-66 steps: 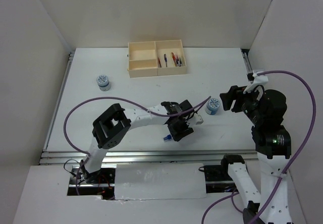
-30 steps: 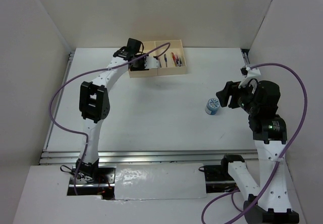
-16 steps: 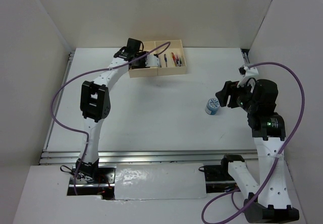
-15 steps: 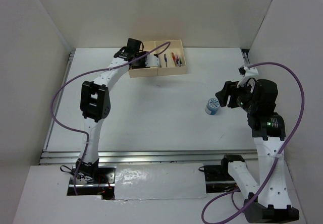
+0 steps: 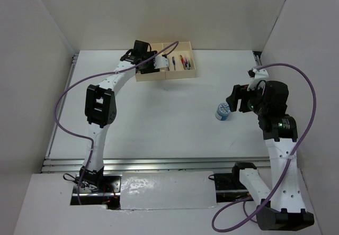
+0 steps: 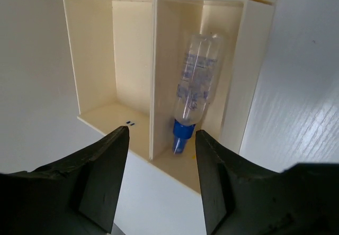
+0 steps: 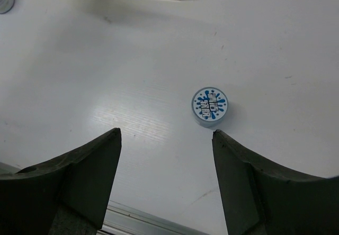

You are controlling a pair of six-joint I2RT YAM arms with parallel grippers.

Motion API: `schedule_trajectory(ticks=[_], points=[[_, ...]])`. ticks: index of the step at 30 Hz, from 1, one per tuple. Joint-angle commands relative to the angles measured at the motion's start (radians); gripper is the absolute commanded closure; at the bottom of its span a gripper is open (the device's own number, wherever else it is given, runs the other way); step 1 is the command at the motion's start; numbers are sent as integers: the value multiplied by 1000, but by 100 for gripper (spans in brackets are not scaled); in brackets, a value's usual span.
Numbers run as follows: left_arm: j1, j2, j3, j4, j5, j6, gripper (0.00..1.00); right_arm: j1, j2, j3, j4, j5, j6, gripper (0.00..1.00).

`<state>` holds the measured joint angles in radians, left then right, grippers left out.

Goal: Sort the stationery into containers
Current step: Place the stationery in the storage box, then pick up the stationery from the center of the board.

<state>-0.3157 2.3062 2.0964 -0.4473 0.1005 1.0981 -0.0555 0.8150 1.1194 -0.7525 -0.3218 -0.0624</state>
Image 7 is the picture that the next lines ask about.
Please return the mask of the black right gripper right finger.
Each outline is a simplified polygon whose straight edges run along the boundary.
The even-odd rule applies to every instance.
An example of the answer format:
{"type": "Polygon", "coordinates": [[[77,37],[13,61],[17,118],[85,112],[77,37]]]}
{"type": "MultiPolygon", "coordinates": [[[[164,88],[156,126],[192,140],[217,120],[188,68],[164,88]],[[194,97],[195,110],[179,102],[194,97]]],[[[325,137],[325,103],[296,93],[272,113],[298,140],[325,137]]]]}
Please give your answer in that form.
{"type": "Polygon", "coordinates": [[[212,148],[229,234],[338,234],[338,177],[279,165],[221,130],[212,148]]]}

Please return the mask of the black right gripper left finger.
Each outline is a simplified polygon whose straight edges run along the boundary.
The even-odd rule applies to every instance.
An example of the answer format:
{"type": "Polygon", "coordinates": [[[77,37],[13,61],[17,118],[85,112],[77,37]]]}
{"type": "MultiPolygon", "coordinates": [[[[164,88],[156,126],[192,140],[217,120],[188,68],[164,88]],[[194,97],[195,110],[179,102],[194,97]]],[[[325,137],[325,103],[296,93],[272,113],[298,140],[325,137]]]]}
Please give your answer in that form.
{"type": "Polygon", "coordinates": [[[114,128],[48,161],[1,174],[1,234],[96,234],[121,153],[114,128]]]}

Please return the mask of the blue round jar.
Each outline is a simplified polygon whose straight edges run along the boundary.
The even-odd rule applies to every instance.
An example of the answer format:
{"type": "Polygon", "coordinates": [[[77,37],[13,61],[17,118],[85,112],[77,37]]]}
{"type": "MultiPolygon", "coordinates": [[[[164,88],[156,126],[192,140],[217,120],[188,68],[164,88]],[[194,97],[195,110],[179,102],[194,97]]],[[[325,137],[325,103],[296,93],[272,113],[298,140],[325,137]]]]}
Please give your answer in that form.
{"type": "Polygon", "coordinates": [[[15,0],[0,0],[0,14],[9,12],[14,6],[15,0]]]}
{"type": "Polygon", "coordinates": [[[228,98],[215,87],[204,87],[192,97],[191,110],[196,122],[205,128],[220,124],[226,117],[228,98]]]}

